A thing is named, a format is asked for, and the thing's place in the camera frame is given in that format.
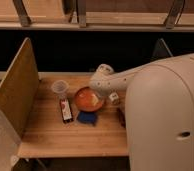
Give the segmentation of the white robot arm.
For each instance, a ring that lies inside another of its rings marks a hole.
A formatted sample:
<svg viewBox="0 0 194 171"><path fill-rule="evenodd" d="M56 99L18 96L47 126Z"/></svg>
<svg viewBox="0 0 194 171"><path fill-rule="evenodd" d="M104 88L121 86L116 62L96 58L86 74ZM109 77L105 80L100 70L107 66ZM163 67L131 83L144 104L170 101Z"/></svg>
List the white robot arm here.
<svg viewBox="0 0 194 171"><path fill-rule="evenodd" d="M89 86L124 90L131 171L194 171L194 53L120 73L102 64Z"/></svg>

